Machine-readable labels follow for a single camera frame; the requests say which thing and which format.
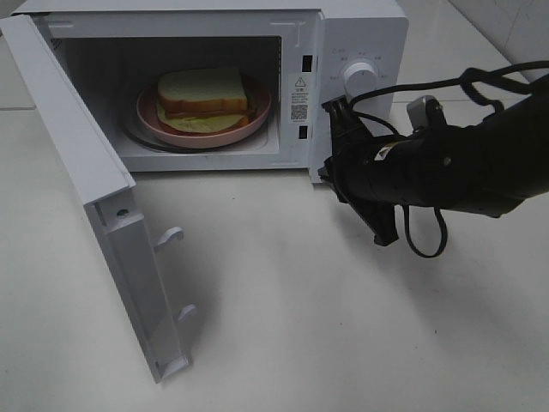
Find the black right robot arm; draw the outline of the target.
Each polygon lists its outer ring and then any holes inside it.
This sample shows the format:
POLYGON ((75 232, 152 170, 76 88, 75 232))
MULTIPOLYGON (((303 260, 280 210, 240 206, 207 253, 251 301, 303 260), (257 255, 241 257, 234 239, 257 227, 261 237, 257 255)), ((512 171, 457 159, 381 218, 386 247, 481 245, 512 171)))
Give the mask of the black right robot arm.
POLYGON ((520 91, 522 101, 495 102, 491 115, 467 127, 448 124, 436 99, 416 100, 410 136, 374 136, 345 98, 327 101, 332 154, 319 176, 381 246, 398 238, 396 207, 498 218, 548 190, 548 80, 520 91))

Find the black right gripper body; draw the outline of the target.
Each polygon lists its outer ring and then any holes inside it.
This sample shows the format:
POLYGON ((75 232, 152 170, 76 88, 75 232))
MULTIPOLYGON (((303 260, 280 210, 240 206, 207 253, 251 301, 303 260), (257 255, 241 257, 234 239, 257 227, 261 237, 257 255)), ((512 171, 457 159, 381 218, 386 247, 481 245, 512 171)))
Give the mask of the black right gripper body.
POLYGON ((383 162, 376 161, 377 152, 386 143, 384 136, 367 142, 354 142, 333 150, 332 155, 318 170, 338 199, 347 204, 386 204, 379 194, 383 183, 383 162))

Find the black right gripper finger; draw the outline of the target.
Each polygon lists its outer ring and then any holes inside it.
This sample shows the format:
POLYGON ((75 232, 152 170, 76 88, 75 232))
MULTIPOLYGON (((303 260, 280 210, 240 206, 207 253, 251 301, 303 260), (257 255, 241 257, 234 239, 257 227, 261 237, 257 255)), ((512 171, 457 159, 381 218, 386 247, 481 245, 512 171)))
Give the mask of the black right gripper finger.
POLYGON ((359 116, 353 112, 346 96, 340 96, 322 103, 322 109, 329 115, 329 128, 333 150, 342 150, 348 145, 371 142, 371 132, 360 120, 359 116))
POLYGON ((394 205, 360 199, 351 201, 349 205, 373 232, 376 245, 388 246, 399 239, 394 205))

